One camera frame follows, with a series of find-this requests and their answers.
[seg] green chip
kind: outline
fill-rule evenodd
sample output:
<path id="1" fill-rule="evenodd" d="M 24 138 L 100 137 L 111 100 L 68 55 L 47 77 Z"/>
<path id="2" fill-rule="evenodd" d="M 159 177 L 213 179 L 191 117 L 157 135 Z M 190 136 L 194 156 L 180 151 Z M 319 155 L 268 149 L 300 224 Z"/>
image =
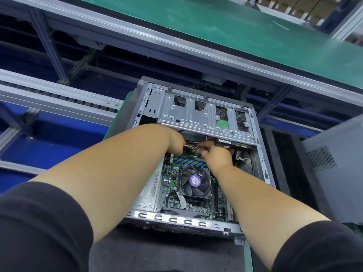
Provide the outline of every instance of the green chip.
<path id="1" fill-rule="evenodd" d="M 227 121 L 225 121 L 225 120 L 217 120 L 217 125 L 218 125 L 218 126 L 222 126 L 222 127 L 226 127 L 226 128 L 228 128 L 228 127 L 229 127 L 228 122 L 227 122 Z"/>

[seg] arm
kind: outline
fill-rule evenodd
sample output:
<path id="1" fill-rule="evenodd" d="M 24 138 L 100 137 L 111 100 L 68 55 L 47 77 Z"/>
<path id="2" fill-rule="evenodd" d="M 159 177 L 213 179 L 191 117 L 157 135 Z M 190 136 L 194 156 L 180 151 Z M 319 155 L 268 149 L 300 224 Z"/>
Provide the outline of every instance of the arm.
<path id="1" fill-rule="evenodd" d="M 199 150 L 238 216 L 243 233 L 268 269 L 277 253 L 297 230 L 320 220 L 319 212 L 236 168 L 228 150 L 206 141 Z"/>
<path id="2" fill-rule="evenodd" d="M 159 124 L 146 124 L 100 142 L 33 178 L 71 195 L 90 220 L 94 242 L 127 214 L 168 151 L 180 155 L 184 138 Z"/>

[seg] green workbench surface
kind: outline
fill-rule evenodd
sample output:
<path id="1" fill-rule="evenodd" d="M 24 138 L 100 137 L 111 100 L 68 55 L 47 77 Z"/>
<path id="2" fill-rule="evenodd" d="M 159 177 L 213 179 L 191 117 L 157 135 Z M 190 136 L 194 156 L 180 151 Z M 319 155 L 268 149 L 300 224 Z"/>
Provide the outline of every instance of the green workbench surface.
<path id="1" fill-rule="evenodd" d="M 228 0 L 82 0 L 363 88 L 363 48 Z"/>

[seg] purple fan label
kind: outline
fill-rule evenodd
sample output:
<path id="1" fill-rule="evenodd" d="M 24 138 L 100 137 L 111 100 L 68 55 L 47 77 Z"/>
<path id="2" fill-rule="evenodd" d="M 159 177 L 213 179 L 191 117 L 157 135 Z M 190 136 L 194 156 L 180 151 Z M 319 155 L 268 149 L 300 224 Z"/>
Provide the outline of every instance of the purple fan label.
<path id="1" fill-rule="evenodd" d="M 197 175 L 192 175 L 189 179 L 190 184 L 193 187 L 199 187 L 200 184 L 202 183 L 202 181 L 200 180 L 200 177 L 198 177 Z"/>

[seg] black sleeve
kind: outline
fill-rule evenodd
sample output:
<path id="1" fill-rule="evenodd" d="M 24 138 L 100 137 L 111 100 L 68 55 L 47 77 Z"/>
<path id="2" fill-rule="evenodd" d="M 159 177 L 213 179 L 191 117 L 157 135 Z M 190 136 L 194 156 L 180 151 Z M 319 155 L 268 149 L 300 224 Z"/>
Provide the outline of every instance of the black sleeve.
<path id="1" fill-rule="evenodd" d="M 345 225 L 311 223 L 280 249 L 271 272 L 363 271 L 363 240 Z"/>
<path id="2" fill-rule="evenodd" d="M 88 271 L 92 243 L 88 217 L 59 188 L 26 182 L 0 195 L 1 271 Z"/>

